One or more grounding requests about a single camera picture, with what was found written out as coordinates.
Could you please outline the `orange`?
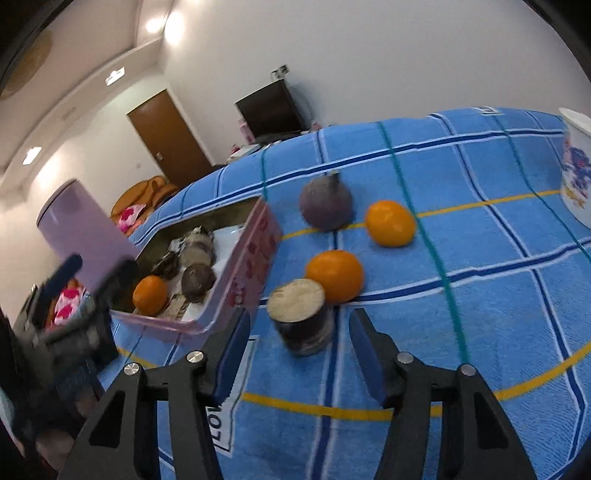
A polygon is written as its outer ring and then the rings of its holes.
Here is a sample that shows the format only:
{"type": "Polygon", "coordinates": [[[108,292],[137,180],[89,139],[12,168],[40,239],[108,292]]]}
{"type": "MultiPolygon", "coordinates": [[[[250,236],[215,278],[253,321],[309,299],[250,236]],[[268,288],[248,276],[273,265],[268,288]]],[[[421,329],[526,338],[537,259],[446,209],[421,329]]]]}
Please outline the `orange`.
{"type": "Polygon", "coordinates": [[[325,290],[325,301],[342,304],[358,296],[365,282],[363,266],[351,252],[329,250],[315,255],[304,269],[304,277],[325,290]]]}
{"type": "Polygon", "coordinates": [[[412,213],[393,200],[380,200],[370,205],[365,215],[365,226],[377,245],[388,248],[409,245],[417,229],[412,213]]]}
{"type": "Polygon", "coordinates": [[[156,316],[168,302],[167,284],[160,277],[144,277],[135,287],[132,303],[138,312],[146,316],[156,316]]]}

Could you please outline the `large purple turnip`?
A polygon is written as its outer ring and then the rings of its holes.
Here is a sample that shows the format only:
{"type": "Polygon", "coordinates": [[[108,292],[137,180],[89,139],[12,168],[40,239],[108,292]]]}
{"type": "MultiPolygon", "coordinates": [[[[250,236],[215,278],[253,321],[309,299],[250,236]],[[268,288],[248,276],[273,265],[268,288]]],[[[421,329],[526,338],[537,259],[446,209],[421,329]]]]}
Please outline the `large purple turnip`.
{"type": "Polygon", "coordinates": [[[322,232],[338,230],[353,219],[353,196],[339,171],[305,184],[298,202],[304,220],[322,232]]]}

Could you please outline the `pink tin lid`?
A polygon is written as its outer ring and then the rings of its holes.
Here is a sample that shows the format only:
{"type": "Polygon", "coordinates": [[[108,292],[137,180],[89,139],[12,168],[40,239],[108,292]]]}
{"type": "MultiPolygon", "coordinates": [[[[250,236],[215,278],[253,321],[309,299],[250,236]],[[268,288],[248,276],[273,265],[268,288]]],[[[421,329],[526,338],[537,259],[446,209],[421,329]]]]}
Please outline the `pink tin lid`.
{"type": "Polygon", "coordinates": [[[49,197],[36,225],[60,259],[81,256],[76,278],[91,292],[120,260],[139,255],[138,248],[76,179],[66,181],[49,197]]]}

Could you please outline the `orange in tin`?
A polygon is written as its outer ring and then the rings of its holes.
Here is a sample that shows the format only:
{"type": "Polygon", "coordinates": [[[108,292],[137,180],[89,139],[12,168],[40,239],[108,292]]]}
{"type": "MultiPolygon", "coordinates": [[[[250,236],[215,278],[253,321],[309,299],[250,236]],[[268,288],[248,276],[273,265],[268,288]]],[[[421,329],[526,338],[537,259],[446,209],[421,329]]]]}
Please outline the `orange in tin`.
{"type": "Polygon", "coordinates": [[[138,312],[146,316],[156,316],[168,302],[167,284],[160,277],[144,277],[135,287],[132,303],[138,312]]]}

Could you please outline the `pink floral cushion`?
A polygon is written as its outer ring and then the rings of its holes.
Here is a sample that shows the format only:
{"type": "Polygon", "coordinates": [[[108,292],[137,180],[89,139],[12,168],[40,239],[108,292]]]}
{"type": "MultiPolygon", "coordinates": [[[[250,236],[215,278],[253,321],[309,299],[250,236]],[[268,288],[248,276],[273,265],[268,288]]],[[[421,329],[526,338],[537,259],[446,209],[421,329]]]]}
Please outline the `pink floral cushion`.
{"type": "Polygon", "coordinates": [[[117,220],[117,228],[126,234],[135,225],[145,208],[145,204],[134,204],[124,209],[117,220]]]}

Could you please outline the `orange brown sofa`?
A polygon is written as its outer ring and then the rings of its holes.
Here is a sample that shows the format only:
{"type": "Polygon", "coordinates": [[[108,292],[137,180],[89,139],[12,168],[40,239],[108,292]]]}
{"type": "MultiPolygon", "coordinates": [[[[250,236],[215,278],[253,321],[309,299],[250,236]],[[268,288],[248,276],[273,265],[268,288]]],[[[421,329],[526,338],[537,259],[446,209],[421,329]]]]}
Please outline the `orange brown sofa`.
{"type": "Polygon", "coordinates": [[[118,219],[127,207],[133,205],[144,205],[145,208],[140,217],[147,218],[178,191],[179,188],[176,185],[160,175],[140,181],[119,197],[111,209],[110,218],[118,219]]]}

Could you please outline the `pink metal tin box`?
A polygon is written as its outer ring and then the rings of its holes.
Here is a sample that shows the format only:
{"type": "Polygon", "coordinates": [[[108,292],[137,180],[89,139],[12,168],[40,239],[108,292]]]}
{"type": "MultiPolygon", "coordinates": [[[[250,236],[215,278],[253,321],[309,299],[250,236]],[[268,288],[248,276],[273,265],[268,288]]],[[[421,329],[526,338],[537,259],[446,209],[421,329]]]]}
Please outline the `pink metal tin box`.
{"type": "Polygon", "coordinates": [[[175,334],[204,335],[228,322],[233,309],[245,308],[250,315],[263,295],[264,284],[273,266],[283,232],[266,200],[249,197],[174,220],[158,221],[137,232],[133,243],[139,277],[151,273],[174,240],[204,227],[213,235],[215,282],[197,303],[179,309],[166,307],[157,316],[142,315],[126,293],[115,304],[113,317],[135,329],[166,341],[175,334]]]}

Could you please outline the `dark round fruit in tin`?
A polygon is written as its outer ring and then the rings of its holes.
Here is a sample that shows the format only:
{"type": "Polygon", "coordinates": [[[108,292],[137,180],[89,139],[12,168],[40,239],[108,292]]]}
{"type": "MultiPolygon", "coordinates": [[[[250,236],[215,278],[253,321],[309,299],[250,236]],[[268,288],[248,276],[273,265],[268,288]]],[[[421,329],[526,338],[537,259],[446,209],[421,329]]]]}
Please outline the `dark round fruit in tin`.
{"type": "Polygon", "coordinates": [[[192,263],[183,271],[181,292],[190,303],[199,303],[214,286],[215,281],[216,276],[211,266],[192,263]]]}

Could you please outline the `brown wooden door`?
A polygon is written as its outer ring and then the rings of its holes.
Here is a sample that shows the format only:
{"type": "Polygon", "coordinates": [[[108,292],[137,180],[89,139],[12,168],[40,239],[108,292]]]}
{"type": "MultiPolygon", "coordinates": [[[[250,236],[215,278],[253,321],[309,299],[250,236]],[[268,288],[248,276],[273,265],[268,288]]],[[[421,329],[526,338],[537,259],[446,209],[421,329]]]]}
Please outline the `brown wooden door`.
{"type": "Polygon", "coordinates": [[[167,90],[138,105],[127,117],[169,182],[184,188],[213,172],[167,90]]]}

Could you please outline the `blue plaid towel cloth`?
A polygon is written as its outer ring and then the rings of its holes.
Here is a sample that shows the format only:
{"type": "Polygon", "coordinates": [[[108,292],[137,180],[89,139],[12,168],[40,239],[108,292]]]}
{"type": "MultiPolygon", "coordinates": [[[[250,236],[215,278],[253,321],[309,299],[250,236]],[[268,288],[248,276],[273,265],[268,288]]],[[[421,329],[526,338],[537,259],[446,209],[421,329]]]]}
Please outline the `blue plaid towel cloth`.
{"type": "Polygon", "coordinates": [[[225,478],[374,476],[391,413],[349,340],[356,307],[425,363],[475,365],[537,476],[565,474],[590,437],[590,232],[559,194],[564,134],[555,114],[493,107],[329,127],[242,158],[149,217],[132,242],[158,221],[263,195],[283,230],[267,290],[327,250],[365,270],[361,295],[332,308],[332,341],[310,357],[291,355],[259,307],[235,388],[207,412],[225,478]],[[331,171],[353,219],[322,232],[298,199],[331,171]],[[370,238],[365,215],[380,200],[414,216],[409,245],[370,238]]]}

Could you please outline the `white tv stand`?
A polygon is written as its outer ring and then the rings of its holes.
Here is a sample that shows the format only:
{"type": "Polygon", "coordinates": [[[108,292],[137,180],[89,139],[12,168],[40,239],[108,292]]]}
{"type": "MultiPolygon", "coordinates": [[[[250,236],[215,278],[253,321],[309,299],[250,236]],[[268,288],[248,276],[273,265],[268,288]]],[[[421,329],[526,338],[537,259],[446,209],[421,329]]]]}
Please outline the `white tv stand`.
{"type": "Polygon", "coordinates": [[[249,156],[250,154],[259,152],[262,149],[263,145],[259,143],[245,145],[242,147],[238,147],[238,145],[235,145],[235,147],[233,147],[232,152],[228,156],[228,163],[238,161],[239,159],[242,159],[245,156],[249,156]]]}

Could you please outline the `black television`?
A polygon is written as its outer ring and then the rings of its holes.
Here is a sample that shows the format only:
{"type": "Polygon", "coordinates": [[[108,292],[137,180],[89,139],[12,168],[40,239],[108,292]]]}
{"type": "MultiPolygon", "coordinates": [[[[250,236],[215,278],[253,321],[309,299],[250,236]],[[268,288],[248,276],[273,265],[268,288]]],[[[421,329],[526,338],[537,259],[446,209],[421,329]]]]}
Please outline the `black television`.
{"type": "Polygon", "coordinates": [[[257,141],[297,136],[310,128],[283,79],[243,97],[235,107],[257,141]]]}

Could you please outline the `white floral enamel mug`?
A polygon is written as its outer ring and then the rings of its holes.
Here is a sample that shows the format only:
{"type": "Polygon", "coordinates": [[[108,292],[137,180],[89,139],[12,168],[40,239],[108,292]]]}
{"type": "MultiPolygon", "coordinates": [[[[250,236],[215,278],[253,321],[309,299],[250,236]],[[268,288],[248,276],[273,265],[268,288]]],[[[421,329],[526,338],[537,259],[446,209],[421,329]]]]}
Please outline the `white floral enamel mug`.
{"type": "Polygon", "coordinates": [[[591,124],[583,113],[561,107],[565,142],[561,198],[569,212],[585,227],[591,227],[591,124]]]}

